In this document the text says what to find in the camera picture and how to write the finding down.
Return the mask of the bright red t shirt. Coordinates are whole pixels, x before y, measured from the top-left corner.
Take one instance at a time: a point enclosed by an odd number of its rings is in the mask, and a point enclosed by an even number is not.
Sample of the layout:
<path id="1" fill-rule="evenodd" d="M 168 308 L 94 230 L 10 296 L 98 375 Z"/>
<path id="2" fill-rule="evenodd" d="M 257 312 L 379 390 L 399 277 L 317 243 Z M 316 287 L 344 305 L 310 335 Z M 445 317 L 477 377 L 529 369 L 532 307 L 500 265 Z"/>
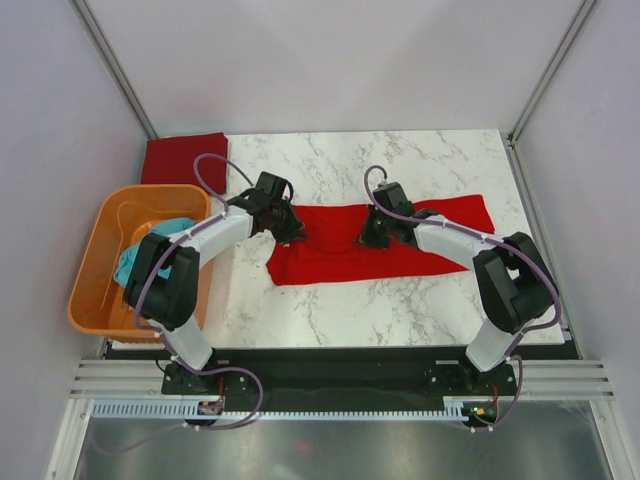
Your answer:
<path id="1" fill-rule="evenodd" d="M 304 206 L 295 208 L 308 239 L 277 244 L 266 262 L 277 286 L 351 282 L 463 272 L 465 268 L 439 255 L 392 242 L 387 249 L 356 243 L 368 206 Z"/>

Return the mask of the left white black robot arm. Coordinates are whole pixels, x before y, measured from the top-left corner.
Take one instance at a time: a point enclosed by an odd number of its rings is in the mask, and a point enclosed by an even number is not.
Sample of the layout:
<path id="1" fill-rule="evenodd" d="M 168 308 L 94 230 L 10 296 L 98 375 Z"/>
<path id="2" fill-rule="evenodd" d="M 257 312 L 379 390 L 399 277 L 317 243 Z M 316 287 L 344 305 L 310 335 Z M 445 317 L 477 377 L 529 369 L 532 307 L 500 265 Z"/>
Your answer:
<path id="1" fill-rule="evenodd" d="M 263 172 L 254 186 L 224 201 L 219 213 L 169 236 L 149 233 L 139 242 L 123 299 L 134 309 L 134 324 L 159 336 L 198 393 L 211 392 L 220 378 L 218 367 L 209 363 L 214 349 L 195 318 L 200 271 L 264 231 L 283 245 L 304 240 L 293 193 L 290 181 Z"/>

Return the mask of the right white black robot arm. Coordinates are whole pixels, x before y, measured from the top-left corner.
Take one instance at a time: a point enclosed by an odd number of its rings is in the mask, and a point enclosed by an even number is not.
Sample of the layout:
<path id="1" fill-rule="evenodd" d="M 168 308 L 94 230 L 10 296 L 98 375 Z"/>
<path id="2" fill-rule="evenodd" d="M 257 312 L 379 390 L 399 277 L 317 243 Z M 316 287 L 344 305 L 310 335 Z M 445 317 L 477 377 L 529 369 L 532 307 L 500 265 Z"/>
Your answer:
<path id="1" fill-rule="evenodd" d="M 391 241 L 443 257 L 475 274 L 486 320 L 466 347 L 468 362 L 458 368 L 467 392 L 483 392 L 493 369 L 510 356 L 549 309 L 559 310 L 559 292 L 532 239 L 517 232 L 497 237 L 451 221 L 443 214 L 416 210 L 397 182 L 365 188 L 369 216 L 361 242 L 386 248 Z"/>

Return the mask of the teal t shirt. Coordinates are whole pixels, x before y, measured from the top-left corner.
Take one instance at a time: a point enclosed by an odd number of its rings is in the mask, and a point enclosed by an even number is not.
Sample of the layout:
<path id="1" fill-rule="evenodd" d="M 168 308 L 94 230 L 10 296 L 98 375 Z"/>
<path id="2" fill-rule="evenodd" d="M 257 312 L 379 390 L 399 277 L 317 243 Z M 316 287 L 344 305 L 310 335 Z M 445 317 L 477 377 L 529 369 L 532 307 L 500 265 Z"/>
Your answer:
<path id="1" fill-rule="evenodd" d="M 193 227 L 194 225 L 195 221 L 188 217 L 177 217 L 154 224 L 147 230 L 147 233 L 170 236 L 187 228 Z M 119 257 L 113 278 L 114 281 L 122 288 L 127 286 L 139 247 L 140 241 L 125 249 Z"/>

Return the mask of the folded dark red t shirt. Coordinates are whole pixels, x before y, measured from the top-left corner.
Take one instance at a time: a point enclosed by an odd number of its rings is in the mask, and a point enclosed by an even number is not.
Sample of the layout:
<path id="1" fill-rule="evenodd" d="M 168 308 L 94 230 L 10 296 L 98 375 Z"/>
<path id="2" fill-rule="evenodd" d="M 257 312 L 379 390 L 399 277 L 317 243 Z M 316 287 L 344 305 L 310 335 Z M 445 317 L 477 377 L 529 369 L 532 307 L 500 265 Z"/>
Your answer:
<path id="1" fill-rule="evenodd" d="M 226 158 L 226 136 L 219 132 L 148 140 L 140 183 L 200 186 L 193 164 L 199 155 L 205 153 Z"/>

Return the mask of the orange plastic basket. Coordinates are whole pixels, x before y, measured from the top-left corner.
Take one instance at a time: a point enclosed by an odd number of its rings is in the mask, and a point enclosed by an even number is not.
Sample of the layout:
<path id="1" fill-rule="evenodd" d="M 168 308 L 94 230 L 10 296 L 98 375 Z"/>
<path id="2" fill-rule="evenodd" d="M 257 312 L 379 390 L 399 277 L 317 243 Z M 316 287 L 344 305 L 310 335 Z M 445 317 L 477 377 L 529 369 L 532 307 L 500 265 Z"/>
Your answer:
<path id="1" fill-rule="evenodd" d="M 156 224 L 178 217 L 196 222 L 211 214 L 209 196 L 193 185 L 133 185 L 102 204 L 81 261 L 67 307 L 79 332 L 133 344 L 157 344 L 151 331 L 134 325 L 124 288 L 113 279 L 120 255 Z"/>

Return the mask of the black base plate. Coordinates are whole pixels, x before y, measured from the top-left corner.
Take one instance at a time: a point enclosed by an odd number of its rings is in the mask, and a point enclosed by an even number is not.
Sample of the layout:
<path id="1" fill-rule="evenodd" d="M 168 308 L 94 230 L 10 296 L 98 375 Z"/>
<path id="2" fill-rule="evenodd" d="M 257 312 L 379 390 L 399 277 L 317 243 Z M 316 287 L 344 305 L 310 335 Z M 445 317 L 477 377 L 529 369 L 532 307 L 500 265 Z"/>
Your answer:
<path id="1" fill-rule="evenodd" d="M 162 393 L 220 393 L 237 410 L 364 411 L 437 409 L 451 397 L 505 399 L 512 366 L 474 370 L 461 347 L 218 349 L 195 375 L 172 362 Z"/>

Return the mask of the left aluminium frame post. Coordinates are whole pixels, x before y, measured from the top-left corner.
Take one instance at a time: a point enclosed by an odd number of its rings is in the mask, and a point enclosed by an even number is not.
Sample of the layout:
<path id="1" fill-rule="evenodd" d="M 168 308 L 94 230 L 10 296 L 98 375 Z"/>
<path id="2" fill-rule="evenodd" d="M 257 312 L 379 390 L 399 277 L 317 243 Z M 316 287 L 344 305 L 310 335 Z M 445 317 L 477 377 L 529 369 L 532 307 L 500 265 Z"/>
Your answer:
<path id="1" fill-rule="evenodd" d="M 145 137 L 148 140 L 158 139 L 158 133 L 94 13 L 90 2 L 86 0 L 70 0 L 69 4 L 89 36 L 94 49 Z"/>

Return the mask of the aluminium frame post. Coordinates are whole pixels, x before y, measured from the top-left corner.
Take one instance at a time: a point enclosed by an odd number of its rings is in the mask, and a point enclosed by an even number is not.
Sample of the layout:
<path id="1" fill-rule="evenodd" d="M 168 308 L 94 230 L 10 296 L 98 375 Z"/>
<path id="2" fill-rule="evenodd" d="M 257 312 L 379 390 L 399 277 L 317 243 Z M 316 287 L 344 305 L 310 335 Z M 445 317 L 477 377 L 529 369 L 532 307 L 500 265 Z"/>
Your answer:
<path id="1" fill-rule="evenodd" d="M 568 58 L 581 32 L 589 22 L 592 14 L 599 5 L 598 0 L 581 0 L 571 19 L 564 29 L 549 60 L 546 62 L 541 75 L 535 83 L 516 121 L 505 139 L 507 145 L 514 149 L 528 126 L 533 114 L 551 87 L 555 77 Z"/>
<path id="2" fill-rule="evenodd" d="M 158 139 L 158 133 L 94 13 L 90 2 L 86 0 L 70 0 L 69 4 L 89 36 L 94 49 L 145 137 L 148 140 Z"/>

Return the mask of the right aluminium frame post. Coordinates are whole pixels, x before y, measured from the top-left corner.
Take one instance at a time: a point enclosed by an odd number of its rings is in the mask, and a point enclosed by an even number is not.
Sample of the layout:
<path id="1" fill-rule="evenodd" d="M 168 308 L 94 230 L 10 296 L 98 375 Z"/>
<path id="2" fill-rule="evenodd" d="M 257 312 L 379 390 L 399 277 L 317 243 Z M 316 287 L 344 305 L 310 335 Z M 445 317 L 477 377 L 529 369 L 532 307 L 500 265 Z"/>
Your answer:
<path id="1" fill-rule="evenodd" d="M 598 0 L 581 0 L 571 19 L 564 29 L 549 60 L 546 62 L 541 75 L 535 83 L 516 121 L 505 139 L 507 145 L 514 149 L 528 126 L 533 114 L 551 87 L 555 77 L 568 58 L 581 32 L 589 22 L 592 14 L 599 5 Z"/>

